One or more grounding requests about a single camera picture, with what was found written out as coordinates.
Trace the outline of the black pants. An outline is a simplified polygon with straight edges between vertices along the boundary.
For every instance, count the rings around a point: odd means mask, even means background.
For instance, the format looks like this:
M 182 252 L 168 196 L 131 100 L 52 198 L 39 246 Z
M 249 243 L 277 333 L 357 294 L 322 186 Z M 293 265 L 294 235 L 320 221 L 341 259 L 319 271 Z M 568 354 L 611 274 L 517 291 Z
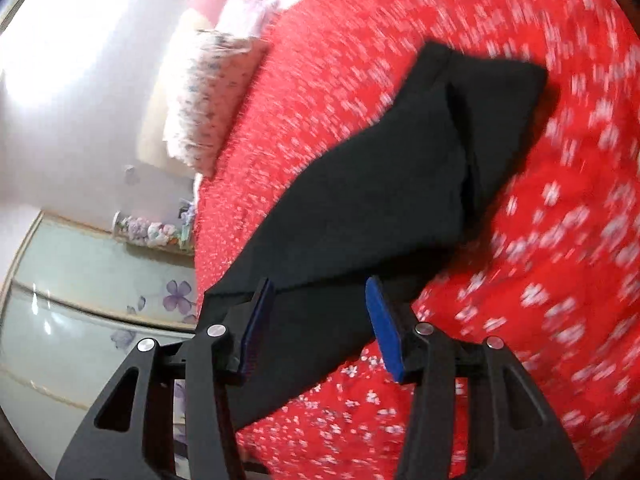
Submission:
M 236 428 L 271 415 L 370 344 L 370 276 L 408 304 L 475 235 L 526 148 L 547 80 L 533 63 L 430 42 L 385 114 L 293 181 L 204 296 L 209 325 L 262 278 L 276 290 L 254 372 L 229 394 Z

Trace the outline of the purple flower wardrobe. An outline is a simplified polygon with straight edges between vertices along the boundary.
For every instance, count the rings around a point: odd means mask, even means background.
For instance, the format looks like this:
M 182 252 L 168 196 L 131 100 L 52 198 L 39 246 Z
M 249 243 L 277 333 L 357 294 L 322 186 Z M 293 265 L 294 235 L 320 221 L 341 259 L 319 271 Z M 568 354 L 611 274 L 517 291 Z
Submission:
M 1 409 L 48 477 L 140 340 L 191 337 L 195 299 L 192 257 L 38 216 L 2 292 Z

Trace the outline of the plush toy stack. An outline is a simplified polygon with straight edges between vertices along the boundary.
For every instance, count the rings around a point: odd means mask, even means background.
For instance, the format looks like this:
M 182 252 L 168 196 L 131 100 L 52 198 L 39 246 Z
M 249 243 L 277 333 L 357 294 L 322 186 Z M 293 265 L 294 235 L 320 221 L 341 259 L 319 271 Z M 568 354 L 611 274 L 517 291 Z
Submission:
M 112 237 L 121 242 L 160 252 L 193 256 L 195 205 L 183 200 L 176 223 L 152 221 L 117 211 L 112 221 Z

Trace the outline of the floral white pillow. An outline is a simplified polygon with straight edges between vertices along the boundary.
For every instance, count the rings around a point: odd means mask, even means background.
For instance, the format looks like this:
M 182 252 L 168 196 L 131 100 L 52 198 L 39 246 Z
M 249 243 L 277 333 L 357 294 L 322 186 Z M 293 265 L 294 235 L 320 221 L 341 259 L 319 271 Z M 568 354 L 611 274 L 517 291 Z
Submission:
M 177 54 L 163 140 L 167 155 L 209 177 L 269 49 L 257 37 L 198 29 Z

